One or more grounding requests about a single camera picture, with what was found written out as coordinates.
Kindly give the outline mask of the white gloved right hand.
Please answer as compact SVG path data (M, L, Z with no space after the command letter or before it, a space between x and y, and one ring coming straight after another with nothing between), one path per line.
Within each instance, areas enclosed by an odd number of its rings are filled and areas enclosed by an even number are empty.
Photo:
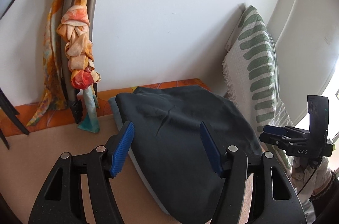
M323 191L330 183L332 172L328 164L328 158L323 157L318 168L313 169L308 163L308 158L294 157L291 182L302 204L310 200L312 195L316 196Z

